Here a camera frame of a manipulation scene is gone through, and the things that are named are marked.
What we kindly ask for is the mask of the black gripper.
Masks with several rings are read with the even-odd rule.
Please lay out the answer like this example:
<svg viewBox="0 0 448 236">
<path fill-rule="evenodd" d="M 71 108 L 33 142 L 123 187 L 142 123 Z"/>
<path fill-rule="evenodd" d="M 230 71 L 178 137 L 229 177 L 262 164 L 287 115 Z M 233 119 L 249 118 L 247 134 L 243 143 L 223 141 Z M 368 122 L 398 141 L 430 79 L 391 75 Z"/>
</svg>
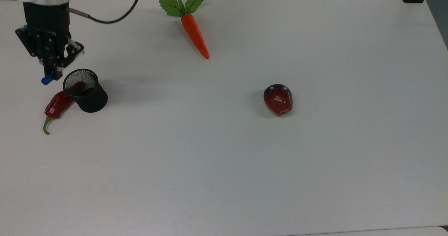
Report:
<svg viewBox="0 0 448 236">
<path fill-rule="evenodd" d="M 71 39 L 69 32 L 69 3 L 61 5 L 39 5 L 23 3 L 24 17 L 27 25 L 15 30 L 24 48 L 30 56 L 37 57 L 44 67 L 44 75 L 53 72 L 53 79 L 59 80 L 63 70 L 72 65 L 78 57 L 84 55 L 84 46 Z M 46 32 L 56 37 L 56 57 L 54 68 L 49 65 L 50 54 L 45 49 L 43 37 L 37 32 Z"/>
</svg>

